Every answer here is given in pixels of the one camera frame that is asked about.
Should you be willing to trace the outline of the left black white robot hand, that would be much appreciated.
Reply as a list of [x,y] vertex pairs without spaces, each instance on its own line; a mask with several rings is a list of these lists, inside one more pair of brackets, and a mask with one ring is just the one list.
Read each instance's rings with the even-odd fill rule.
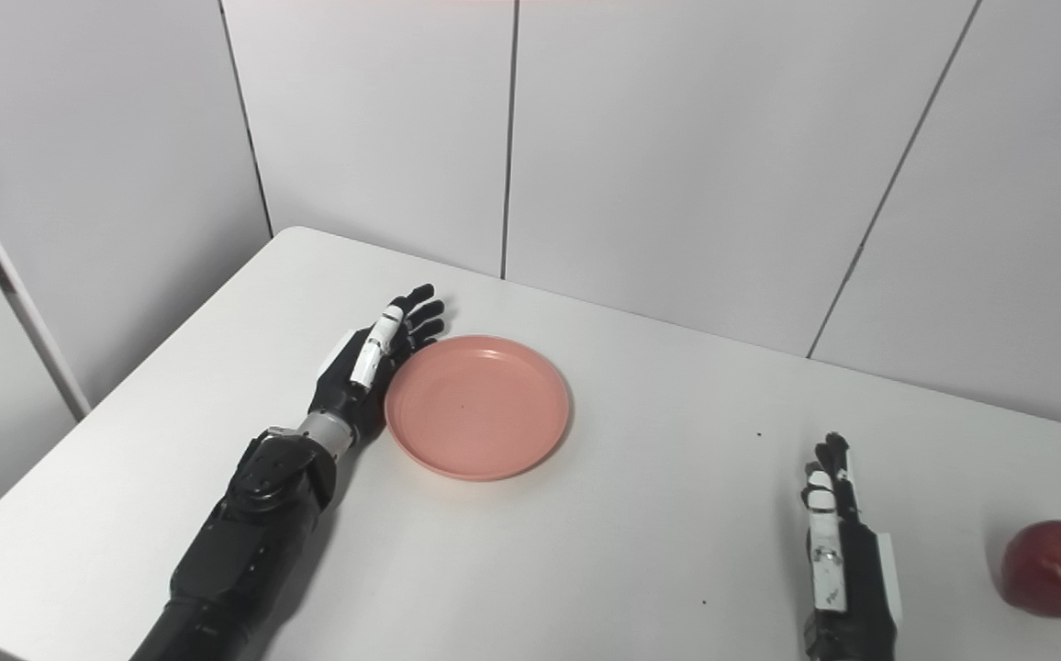
[[393,298],[373,325],[342,340],[321,369],[308,413],[349,424],[358,443],[378,438],[393,379],[408,359],[438,342],[446,330],[445,310],[432,284]]

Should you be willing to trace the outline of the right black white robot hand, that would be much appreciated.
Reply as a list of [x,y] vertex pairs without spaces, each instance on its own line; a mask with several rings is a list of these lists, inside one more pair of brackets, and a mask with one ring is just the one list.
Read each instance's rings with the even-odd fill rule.
[[862,522],[848,440],[829,431],[813,447],[800,490],[808,527],[808,660],[895,660],[901,617],[890,535]]

